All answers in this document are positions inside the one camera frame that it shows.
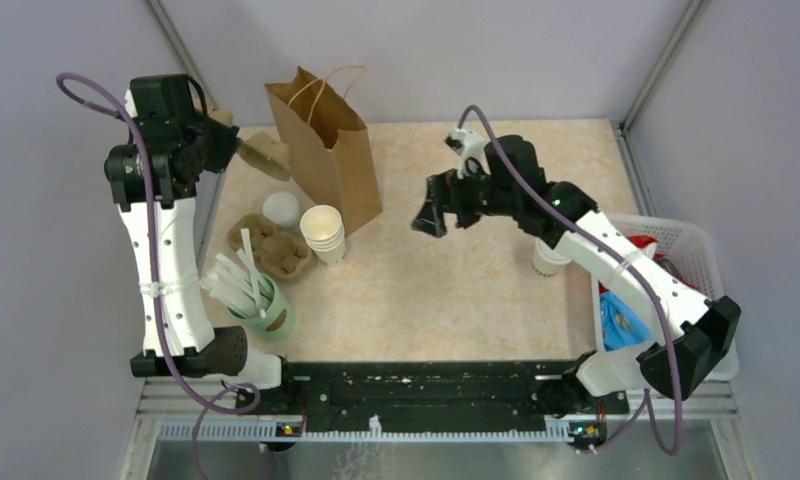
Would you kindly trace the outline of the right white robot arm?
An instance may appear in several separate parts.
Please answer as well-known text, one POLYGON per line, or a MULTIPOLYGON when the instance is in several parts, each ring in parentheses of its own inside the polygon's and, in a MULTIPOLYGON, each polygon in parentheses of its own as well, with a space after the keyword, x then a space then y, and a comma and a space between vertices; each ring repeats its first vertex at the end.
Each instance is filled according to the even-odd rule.
POLYGON ((520 135, 487 141, 455 129, 445 143, 459 165, 426 180, 414 230, 440 238, 446 214, 459 228, 484 216, 509 217, 559 256, 590 272, 650 330, 647 340, 585 354, 562 385, 565 404, 588 412, 604 395, 651 388, 688 399, 727 355, 741 317, 730 297, 709 298, 674 277, 611 222, 582 189, 549 181, 520 135))

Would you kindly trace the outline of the brown cardboard cup carrier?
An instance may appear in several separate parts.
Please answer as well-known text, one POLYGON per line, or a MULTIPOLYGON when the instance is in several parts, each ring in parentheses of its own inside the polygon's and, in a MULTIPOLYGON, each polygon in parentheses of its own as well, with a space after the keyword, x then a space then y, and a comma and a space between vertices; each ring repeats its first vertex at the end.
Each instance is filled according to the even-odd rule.
POLYGON ((290 147, 260 131, 247 139, 239 137, 240 128, 233 123, 233 114, 212 108, 208 112, 209 128, 213 135, 215 155, 209 158, 207 169, 219 173, 238 155, 248 166, 280 181, 291 179, 290 147))

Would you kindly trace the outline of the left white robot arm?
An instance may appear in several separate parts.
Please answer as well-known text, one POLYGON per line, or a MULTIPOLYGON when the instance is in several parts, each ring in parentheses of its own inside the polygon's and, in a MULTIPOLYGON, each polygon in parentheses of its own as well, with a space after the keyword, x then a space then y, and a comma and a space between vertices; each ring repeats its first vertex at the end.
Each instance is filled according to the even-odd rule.
POLYGON ((184 377, 249 382, 268 410, 290 410, 297 388, 282 377, 282 359, 250 346, 240 326, 213 326, 201 294, 196 185, 203 172, 228 166, 240 145, 237 127, 210 116, 199 84, 186 74, 135 78, 125 100, 137 129, 131 142, 111 149, 104 173, 132 242, 145 314, 132 374, 169 375, 169 353, 184 377))

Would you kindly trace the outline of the white paper coffee cup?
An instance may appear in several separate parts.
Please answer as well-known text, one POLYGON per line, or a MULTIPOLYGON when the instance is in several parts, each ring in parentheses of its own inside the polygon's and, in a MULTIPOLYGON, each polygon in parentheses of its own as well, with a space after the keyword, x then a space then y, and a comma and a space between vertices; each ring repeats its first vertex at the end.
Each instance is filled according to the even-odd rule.
POLYGON ((537 274, 553 277, 571 263, 570 258, 558 254, 543 240, 535 240, 531 264, 537 274))

